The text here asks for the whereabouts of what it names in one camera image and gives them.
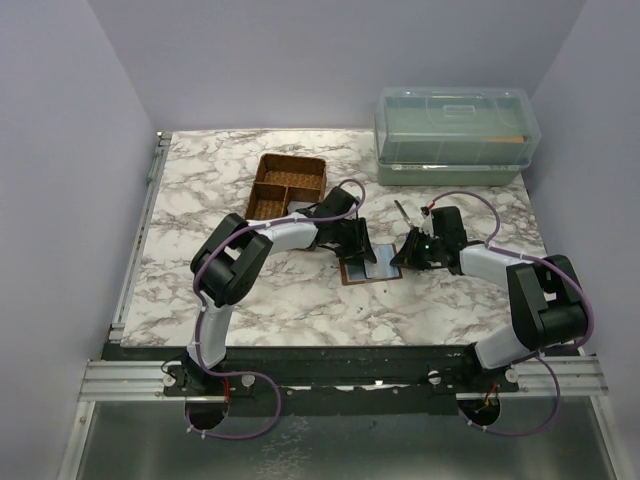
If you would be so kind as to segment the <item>brown leather card holder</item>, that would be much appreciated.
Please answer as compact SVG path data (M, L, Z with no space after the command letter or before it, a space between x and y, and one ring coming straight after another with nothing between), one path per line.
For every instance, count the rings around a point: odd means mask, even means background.
M366 260L339 262L343 285L394 281L403 278L401 269L391 265L391 260L396 254L396 247L393 244L375 245L373 251L377 259L376 263Z

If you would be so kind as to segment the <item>brown woven basket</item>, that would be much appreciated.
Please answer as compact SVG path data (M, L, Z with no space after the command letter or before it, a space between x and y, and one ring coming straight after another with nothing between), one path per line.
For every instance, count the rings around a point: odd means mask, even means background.
M245 219L251 224L269 224L260 231L273 243L270 253L311 247L318 229L312 223L277 225L278 218L294 218L289 214L290 201L319 203L324 199L327 167L323 159L267 153L260 158L249 195Z

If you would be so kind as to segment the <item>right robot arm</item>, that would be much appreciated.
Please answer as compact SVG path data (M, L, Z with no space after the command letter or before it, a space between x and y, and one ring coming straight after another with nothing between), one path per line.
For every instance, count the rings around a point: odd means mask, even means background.
M422 213L431 227L412 227L391 266L445 269L488 281L508 294L510 323L464 350L459 371L467 389L483 391L496 380L496 369L589 333L590 310L567 257L519 258L470 241L454 206L424 207Z

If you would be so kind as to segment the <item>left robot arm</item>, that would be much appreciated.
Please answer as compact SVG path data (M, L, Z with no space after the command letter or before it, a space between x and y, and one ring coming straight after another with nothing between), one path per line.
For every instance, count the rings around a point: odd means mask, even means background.
M226 337L234 306L254 286L269 256L328 249L344 262L377 261L366 219L359 215L366 192L354 196L342 185L324 200L283 217L223 218L191 261L192 289L200 301L194 333L187 346L193 365L187 382L201 395L214 393L222 380L217 366L226 356Z

